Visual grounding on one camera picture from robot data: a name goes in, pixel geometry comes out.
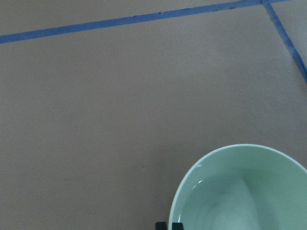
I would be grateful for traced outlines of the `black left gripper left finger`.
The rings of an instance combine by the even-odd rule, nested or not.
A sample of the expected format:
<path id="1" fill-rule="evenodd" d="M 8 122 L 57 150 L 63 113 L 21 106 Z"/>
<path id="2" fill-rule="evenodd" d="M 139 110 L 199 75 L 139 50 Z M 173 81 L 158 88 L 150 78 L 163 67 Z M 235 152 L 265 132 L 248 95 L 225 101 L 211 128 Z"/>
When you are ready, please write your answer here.
<path id="1" fill-rule="evenodd" d="M 156 222 L 155 230 L 167 230 L 167 223 L 166 222 Z"/>

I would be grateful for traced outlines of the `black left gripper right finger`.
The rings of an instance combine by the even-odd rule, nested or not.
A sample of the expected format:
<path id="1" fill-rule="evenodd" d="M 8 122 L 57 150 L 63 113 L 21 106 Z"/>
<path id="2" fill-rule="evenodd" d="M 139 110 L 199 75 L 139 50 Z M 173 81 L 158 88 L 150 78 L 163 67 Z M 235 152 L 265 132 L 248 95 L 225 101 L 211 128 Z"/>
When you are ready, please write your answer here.
<path id="1" fill-rule="evenodd" d="M 173 222 L 171 230 L 184 230 L 184 226 L 181 222 Z"/>

